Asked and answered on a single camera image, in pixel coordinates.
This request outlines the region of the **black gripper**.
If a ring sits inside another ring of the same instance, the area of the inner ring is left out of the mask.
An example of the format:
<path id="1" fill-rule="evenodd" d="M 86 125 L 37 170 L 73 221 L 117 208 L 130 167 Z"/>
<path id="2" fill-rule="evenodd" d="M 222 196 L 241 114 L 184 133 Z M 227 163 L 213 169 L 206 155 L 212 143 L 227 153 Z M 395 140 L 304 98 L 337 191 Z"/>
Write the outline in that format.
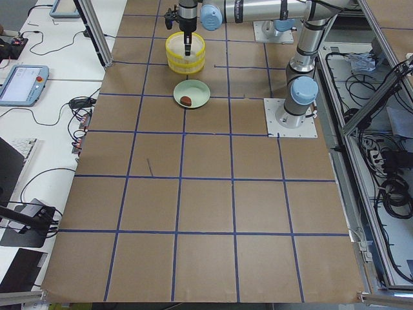
<path id="1" fill-rule="evenodd" d="M 179 0 L 178 2 L 179 28 L 184 32 L 185 55 L 190 56 L 192 33 L 197 27 L 197 1 Z"/>

